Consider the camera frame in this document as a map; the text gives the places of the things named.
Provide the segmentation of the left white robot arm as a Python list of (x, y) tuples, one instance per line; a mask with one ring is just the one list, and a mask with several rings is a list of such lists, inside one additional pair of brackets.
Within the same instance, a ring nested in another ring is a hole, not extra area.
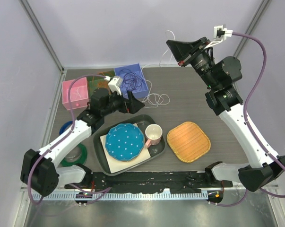
[(27, 185), (28, 192), (35, 190), (46, 197), (57, 187), (76, 183), (85, 189), (91, 185), (92, 171), (83, 164), (60, 167), (61, 161), (79, 143), (89, 138), (103, 124), (105, 116), (116, 111), (135, 114), (145, 105), (137, 100), (131, 91), (128, 97), (109, 94), (105, 88), (98, 88), (91, 95), (87, 108), (79, 114), (71, 127), (59, 137), (38, 151), (28, 150), (23, 159), (20, 179)]

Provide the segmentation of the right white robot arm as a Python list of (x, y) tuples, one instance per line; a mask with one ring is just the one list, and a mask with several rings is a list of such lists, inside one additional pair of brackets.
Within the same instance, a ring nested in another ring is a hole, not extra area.
[(242, 79), (241, 63), (227, 56), (216, 63), (210, 41), (202, 37), (194, 42), (167, 40), (166, 44), (181, 67), (191, 65), (207, 85), (208, 106), (229, 127), (247, 159), (246, 164), (216, 162), (204, 175), (208, 186), (217, 186), (222, 180), (241, 183), (255, 192), (277, 179), (285, 170), (285, 155), (279, 155), (264, 139), (251, 118), (244, 112), (244, 102), (233, 87)]

